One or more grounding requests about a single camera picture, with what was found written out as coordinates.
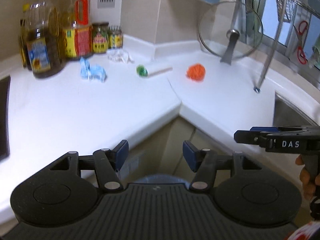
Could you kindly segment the person right hand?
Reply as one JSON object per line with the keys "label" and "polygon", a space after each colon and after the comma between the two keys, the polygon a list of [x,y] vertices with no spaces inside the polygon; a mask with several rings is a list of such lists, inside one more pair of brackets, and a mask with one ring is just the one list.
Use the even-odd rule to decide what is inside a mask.
{"label": "person right hand", "polygon": [[306,170],[302,156],[299,155],[295,160],[296,165],[304,166],[300,172],[299,179],[303,186],[303,196],[306,200],[311,200],[316,192],[316,186],[319,186],[319,176],[311,179],[310,173]]}

